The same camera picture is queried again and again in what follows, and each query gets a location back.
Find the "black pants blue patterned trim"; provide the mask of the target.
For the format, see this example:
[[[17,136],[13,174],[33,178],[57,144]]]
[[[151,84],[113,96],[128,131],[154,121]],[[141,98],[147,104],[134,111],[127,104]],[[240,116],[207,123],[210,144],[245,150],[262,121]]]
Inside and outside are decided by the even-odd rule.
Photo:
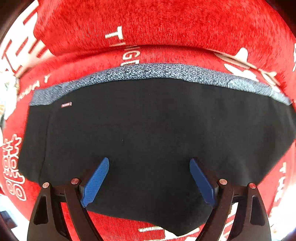
[[[231,183],[260,183],[294,140],[295,109],[264,83],[183,64],[130,65],[36,90],[18,168],[61,185],[108,158],[87,209],[184,235],[211,212],[192,158]]]

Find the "red wedding blanket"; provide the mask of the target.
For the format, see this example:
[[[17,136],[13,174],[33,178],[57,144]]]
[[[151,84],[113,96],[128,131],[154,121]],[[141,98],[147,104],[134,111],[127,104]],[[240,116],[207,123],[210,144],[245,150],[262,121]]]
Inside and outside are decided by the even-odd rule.
[[[39,186],[26,179],[18,170],[18,155],[24,140],[29,102],[36,90],[119,65],[148,63],[187,64],[230,74],[240,70],[245,76],[253,73],[253,70],[240,64],[223,60],[221,54],[151,46],[135,46],[94,56],[66,54],[43,59],[28,68],[21,67],[17,73],[20,92],[16,109],[4,127],[4,142],[1,147],[1,188],[16,207],[16,221],[30,218],[39,191]],[[271,236],[279,240],[295,226],[295,146],[290,147],[261,181],[259,190],[269,217]]]

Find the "white floral garment pile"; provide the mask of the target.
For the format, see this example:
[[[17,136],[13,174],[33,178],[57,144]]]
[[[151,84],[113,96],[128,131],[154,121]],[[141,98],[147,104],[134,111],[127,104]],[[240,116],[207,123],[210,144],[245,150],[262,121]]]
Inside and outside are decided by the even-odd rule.
[[[7,73],[1,73],[1,117],[7,121],[16,109],[20,89],[19,79]]]

